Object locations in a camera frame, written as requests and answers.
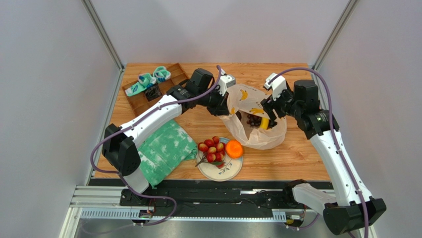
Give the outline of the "yellow fake banana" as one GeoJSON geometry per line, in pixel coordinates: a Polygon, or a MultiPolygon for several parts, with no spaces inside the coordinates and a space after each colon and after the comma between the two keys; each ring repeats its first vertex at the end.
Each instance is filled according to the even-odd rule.
{"type": "Polygon", "coordinates": [[[260,124],[260,128],[262,129],[268,129],[269,127],[269,119],[267,118],[261,118],[261,124],[260,124]]]}

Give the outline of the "translucent white plastic bag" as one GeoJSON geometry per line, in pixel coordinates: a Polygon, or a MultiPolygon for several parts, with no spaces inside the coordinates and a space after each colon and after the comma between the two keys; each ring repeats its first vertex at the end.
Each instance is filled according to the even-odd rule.
{"type": "Polygon", "coordinates": [[[268,118],[261,106],[261,101],[268,95],[256,88],[245,84],[236,84],[227,89],[229,93],[227,105],[229,115],[220,116],[230,134],[242,146],[268,150],[280,145],[287,132],[287,119],[277,118],[276,125],[269,129],[252,128],[247,124],[247,115],[252,114],[261,118],[268,118]]]}

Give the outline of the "orange fake tangerine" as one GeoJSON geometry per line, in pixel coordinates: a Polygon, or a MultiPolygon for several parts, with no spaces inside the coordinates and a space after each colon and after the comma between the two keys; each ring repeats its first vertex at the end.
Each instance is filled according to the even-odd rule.
{"type": "Polygon", "coordinates": [[[225,146],[226,154],[232,158],[237,159],[243,156],[243,147],[237,140],[229,140],[225,146]]]}

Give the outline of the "red fake fruit bunch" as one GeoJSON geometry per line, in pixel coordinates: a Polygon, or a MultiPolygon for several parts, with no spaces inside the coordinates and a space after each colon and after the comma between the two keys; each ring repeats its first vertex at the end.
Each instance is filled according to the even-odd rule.
{"type": "Polygon", "coordinates": [[[214,136],[211,139],[206,139],[197,144],[199,151],[199,161],[195,164],[198,167],[200,164],[206,163],[216,166],[218,169],[223,169],[225,159],[225,147],[220,137],[214,136]]]}

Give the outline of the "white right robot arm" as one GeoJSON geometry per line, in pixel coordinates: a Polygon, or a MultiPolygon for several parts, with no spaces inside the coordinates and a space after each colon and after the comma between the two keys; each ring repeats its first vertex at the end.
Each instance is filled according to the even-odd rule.
{"type": "Polygon", "coordinates": [[[318,86],[312,80],[298,80],[290,88],[279,77],[267,79],[264,88],[272,90],[272,95],[261,102],[264,111],[270,119],[291,116],[296,120],[322,158],[335,192],[330,196],[298,179],[287,184],[287,202],[315,210],[335,235],[373,225],[386,211],[386,204],[374,198],[360,179],[332,112],[320,108],[318,86]]]}

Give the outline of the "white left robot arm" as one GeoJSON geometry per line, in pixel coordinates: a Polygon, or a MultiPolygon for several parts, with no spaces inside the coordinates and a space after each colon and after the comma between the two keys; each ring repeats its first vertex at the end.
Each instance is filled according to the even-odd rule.
{"type": "Polygon", "coordinates": [[[196,69],[190,79],[171,87],[140,116],[121,126],[109,125],[102,140],[102,155],[133,194],[142,194],[149,183],[141,171],[137,148],[165,123],[197,105],[206,107],[213,116],[227,116],[227,90],[235,83],[235,77],[222,69],[217,78],[205,69],[196,69]]]}

